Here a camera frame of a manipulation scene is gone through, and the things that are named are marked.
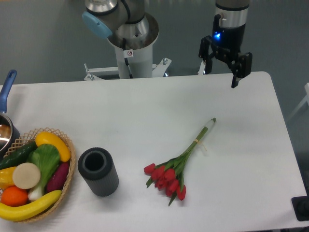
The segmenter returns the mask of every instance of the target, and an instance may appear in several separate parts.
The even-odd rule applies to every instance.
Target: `orange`
[[[1,203],[12,207],[25,205],[27,201],[27,191],[16,186],[8,187],[3,191],[1,196]]]

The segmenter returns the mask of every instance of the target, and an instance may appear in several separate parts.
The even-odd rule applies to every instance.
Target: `blue light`
[[[218,40],[218,39],[220,39],[220,35],[221,35],[221,33],[216,32],[216,34],[214,35],[214,38]]]

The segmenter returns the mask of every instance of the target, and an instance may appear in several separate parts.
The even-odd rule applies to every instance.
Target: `fruit basket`
[[[51,205],[46,210],[44,210],[43,212],[41,212],[41,213],[39,213],[39,214],[37,214],[33,217],[30,217],[30,218],[25,219],[25,220],[19,220],[17,222],[24,222],[24,223],[35,222],[35,221],[38,221],[38,220],[45,218],[46,216],[48,216],[52,212],[54,212],[57,209],[57,207],[61,204],[63,199],[65,198],[65,196],[68,192],[70,183],[72,181],[73,174],[74,174],[74,170],[75,170],[75,166],[76,166],[75,148],[74,148],[72,140],[65,133],[61,132],[59,129],[50,129],[50,128],[44,128],[43,129],[43,128],[40,128],[40,129],[31,130],[30,132],[21,135],[19,137],[19,139],[16,139],[15,142],[8,149],[8,151],[5,154],[5,157],[9,156],[13,151],[18,149],[19,147],[21,147],[21,146],[23,146],[23,145],[25,145],[25,144],[27,144],[31,141],[34,141],[35,137],[42,131],[47,131],[47,132],[50,132],[52,134],[57,135],[67,145],[67,147],[70,151],[70,154],[71,154],[70,160],[69,160],[69,164],[70,164],[69,173],[67,175],[67,179],[66,179],[64,187],[62,189],[60,198],[53,205]],[[0,189],[0,199],[1,199],[2,193],[3,193],[3,190]]]

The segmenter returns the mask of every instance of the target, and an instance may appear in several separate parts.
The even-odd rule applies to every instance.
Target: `yellow bell pepper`
[[[71,158],[71,153],[67,145],[57,135],[51,132],[40,132],[35,137],[35,143],[37,146],[40,146],[42,144],[54,145],[58,149],[60,160],[62,162],[67,162]]]
[[[9,186],[13,186],[13,172],[16,167],[5,168],[0,170],[0,189],[6,189]]]

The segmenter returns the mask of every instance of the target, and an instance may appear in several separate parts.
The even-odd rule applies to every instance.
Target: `saucepan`
[[[15,139],[19,138],[19,131],[6,115],[7,99],[17,75],[16,70],[10,70],[0,92],[0,161]]]

